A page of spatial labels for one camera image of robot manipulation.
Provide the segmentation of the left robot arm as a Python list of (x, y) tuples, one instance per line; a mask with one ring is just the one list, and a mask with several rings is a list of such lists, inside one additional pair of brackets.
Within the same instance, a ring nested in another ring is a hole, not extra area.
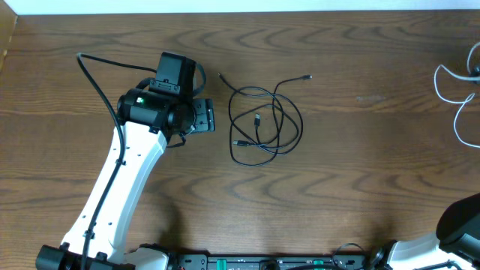
[(126, 251), (131, 219), (146, 181), (173, 136), (180, 145), (195, 133), (215, 130), (213, 102), (197, 96), (203, 66), (163, 52), (153, 77), (106, 100), (115, 128), (109, 153), (85, 207), (59, 247), (44, 245), (37, 269), (168, 269), (169, 257), (154, 244)]

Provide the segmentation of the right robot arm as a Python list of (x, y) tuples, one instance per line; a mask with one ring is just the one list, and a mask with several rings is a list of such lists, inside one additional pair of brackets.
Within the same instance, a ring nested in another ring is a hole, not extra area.
[(452, 203), (436, 232), (395, 241), (370, 257), (368, 269), (478, 269), (479, 195)]

